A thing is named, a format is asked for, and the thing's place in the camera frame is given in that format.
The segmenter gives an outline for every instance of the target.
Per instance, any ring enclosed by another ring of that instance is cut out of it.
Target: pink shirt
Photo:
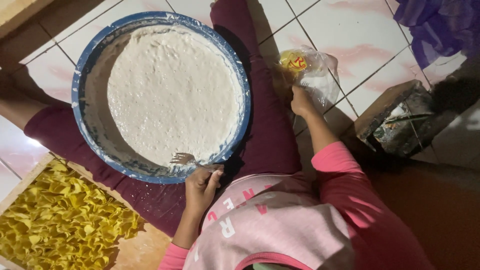
[[[373,191],[341,142],[317,153],[315,198],[301,172],[234,181],[209,209],[190,250],[170,244],[159,269],[434,269],[409,228]]]

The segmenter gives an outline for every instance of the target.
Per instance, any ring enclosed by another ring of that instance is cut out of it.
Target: woman's left hand
[[[187,201],[185,212],[188,215],[201,217],[212,204],[215,190],[220,187],[218,181],[223,174],[223,165],[213,166],[213,169],[216,169],[213,173],[198,168],[185,179]]]

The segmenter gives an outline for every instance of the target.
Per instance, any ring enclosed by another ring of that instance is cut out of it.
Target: maroon pants
[[[300,171],[291,122],[260,55],[246,0],[219,0],[210,17],[214,29],[240,57],[252,91],[249,126],[241,145],[225,163],[222,185],[254,173]],[[146,183],[111,168],[85,142],[70,108],[43,109],[28,122],[24,132],[52,152],[84,166],[95,181],[116,190],[144,219],[173,236],[185,208],[184,183]]]

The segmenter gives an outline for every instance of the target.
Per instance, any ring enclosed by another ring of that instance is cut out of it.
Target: clear plastic bag
[[[302,45],[281,52],[275,69],[287,85],[303,86],[310,93],[315,108],[325,113],[340,93],[335,82],[338,82],[336,67],[335,57]]]

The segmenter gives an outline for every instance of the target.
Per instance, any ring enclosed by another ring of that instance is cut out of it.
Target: batter
[[[90,101],[106,85],[121,137],[147,160],[171,167],[175,153],[186,152],[210,161],[239,120],[241,89],[225,55],[183,26],[143,27],[117,40],[87,78],[96,89]],[[108,61],[110,73],[101,64]]]

